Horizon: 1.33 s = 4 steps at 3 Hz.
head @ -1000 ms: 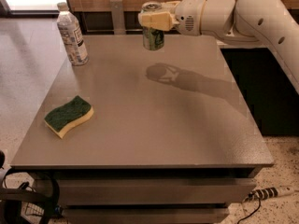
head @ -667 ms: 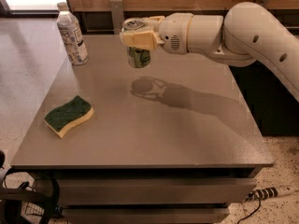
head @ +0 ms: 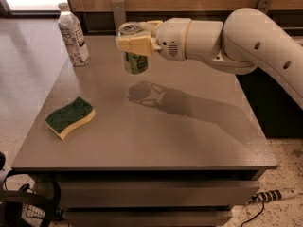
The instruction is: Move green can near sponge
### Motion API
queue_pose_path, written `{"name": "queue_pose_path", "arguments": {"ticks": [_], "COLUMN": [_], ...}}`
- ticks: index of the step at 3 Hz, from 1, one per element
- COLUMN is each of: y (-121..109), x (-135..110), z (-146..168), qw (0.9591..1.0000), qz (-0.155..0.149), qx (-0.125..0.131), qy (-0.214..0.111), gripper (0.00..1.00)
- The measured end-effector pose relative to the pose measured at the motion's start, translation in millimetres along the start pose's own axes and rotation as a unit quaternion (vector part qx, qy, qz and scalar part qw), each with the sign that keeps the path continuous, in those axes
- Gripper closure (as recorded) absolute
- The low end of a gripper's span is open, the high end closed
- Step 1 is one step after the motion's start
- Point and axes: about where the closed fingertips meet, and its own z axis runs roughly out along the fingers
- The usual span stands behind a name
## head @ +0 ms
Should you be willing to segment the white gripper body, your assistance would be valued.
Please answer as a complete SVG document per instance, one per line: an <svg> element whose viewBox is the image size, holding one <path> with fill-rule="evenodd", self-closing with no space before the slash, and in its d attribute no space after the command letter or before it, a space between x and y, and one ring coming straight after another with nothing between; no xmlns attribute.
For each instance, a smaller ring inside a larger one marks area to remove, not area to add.
<svg viewBox="0 0 303 227"><path fill-rule="evenodd" d="M165 21L156 30L156 40L161 49L159 54L172 61L184 61L186 59L186 36L191 19L172 18Z"/></svg>

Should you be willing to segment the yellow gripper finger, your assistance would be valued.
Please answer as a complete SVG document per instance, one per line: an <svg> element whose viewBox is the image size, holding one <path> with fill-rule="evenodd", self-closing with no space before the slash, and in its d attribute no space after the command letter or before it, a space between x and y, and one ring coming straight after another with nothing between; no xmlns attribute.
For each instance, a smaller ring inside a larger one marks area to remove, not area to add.
<svg viewBox="0 0 303 227"><path fill-rule="evenodd" d="M155 38L145 35L138 37L116 37L116 45L122 52L133 53L141 56L152 56L162 49Z"/></svg>
<svg viewBox="0 0 303 227"><path fill-rule="evenodd" d="M156 36L157 29L163 24L161 20L153 20L153 21L146 21L140 22L142 31L149 32L152 37Z"/></svg>

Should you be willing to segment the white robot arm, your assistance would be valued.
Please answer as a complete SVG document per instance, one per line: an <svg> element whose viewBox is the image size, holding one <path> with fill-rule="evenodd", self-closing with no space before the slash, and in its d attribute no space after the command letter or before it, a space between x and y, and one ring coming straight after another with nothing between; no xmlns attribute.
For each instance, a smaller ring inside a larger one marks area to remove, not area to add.
<svg viewBox="0 0 303 227"><path fill-rule="evenodd" d="M303 108L303 47L259 10L237 9L224 22L172 18L124 23L116 45L126 53L201 61L235 75L260 68Z"/></svg>

